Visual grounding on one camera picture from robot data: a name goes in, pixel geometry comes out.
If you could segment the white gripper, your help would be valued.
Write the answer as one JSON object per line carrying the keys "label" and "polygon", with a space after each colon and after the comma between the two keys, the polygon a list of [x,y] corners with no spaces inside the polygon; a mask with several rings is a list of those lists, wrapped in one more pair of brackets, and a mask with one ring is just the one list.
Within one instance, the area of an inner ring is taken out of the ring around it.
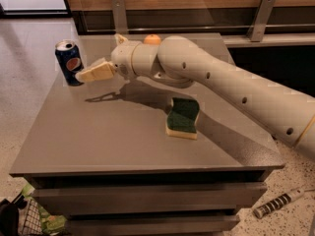
{"label": "white gripper", "polygon": [[75,75],[81,83],[108,80],[117,72],[124,79],[135,79],[140,76],[137,71],[141,41],[127,40],[122,34],[114,35],[117,46],[111,52],[111,62],[100,58],[89,67]]}

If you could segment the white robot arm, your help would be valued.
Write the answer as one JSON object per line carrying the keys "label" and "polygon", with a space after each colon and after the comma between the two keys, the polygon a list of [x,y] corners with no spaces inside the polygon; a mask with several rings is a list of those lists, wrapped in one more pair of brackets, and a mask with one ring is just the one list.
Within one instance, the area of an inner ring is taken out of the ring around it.
{"label": "white robot arm", "polygon": [[83,82],[147,77],[175,88],[197,82],[243,112],[271,135],[301,154],[315,158],[315,100],[205,51],[179,35],[144,41],[115,36],[109,61],[101,58],[76,74]]}

